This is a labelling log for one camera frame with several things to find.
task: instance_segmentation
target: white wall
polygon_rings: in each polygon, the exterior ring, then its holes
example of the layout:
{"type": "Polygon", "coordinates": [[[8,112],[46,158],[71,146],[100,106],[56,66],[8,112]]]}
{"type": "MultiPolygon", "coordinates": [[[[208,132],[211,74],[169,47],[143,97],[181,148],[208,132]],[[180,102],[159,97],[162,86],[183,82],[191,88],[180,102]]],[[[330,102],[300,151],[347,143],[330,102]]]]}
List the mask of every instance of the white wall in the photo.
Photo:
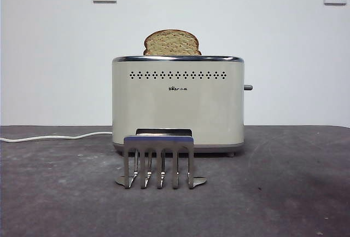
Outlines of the white wall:
{"type": "Polygon", "coordinates": [[[205,55],[244,58],[246,124],[350,127],[350,4],[2,0],[1,16],[2,125],[110,125],[112,58],[179,28],[205,55]]]}

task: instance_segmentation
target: toaster lever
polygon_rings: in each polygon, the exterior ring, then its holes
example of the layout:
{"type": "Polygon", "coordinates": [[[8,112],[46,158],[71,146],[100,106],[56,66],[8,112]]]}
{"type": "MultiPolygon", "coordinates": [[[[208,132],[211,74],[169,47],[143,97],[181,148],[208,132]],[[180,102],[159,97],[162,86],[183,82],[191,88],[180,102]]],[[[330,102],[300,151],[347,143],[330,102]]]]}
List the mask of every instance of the toaster lever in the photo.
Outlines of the toaster lever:
{"type": "Polygon", "coordinates": [[[253,90],[252,85],[244,85],[244,90],[253,90]]]}

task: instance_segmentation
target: toaster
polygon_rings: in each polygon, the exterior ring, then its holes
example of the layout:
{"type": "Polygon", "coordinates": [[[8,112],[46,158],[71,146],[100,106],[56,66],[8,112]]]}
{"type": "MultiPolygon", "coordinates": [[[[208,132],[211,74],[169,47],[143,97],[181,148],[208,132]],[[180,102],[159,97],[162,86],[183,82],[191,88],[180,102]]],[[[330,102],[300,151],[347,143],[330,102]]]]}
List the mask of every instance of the toaster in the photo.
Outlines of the toaster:
{"type": "Polygon", "coordinates": [[[234,56],[123,56],[112,62],[113,144],[138,135],[191,136],[194,152],[244,143],[244,62],[234,56]]]}

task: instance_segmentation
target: chrome trim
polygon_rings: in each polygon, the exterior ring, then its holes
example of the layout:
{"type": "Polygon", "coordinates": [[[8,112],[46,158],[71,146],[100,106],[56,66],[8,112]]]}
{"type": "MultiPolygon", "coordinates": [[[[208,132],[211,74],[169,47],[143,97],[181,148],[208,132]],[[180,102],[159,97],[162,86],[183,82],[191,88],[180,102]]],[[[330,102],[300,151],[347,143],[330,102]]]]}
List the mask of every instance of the chrome trim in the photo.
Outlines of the chrome trim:
{"type": "Polygon", "coordinates": [[[113,59],[113,62],[159,62],[159,61],[172,61],[172,62],[189,62],[189,61],[226,61],[226,62],[240,62],[244,63],[243,59],[235,56],[207,56],[207,55],[194,55],[194,56],[121,56],[113,59]]]}

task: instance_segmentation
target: brand logo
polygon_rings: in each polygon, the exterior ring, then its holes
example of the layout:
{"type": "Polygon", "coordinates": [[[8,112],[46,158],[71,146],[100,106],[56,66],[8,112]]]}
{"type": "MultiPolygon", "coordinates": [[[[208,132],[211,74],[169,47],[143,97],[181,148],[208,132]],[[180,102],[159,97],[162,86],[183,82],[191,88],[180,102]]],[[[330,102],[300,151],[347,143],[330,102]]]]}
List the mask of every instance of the brand logo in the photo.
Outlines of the brand logo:
{"type": "Polygon", "coordinates": [[[187,88],[176,88],[175,86],[172,86],[169,88],[169,91],[187,91],[187,88]]]}

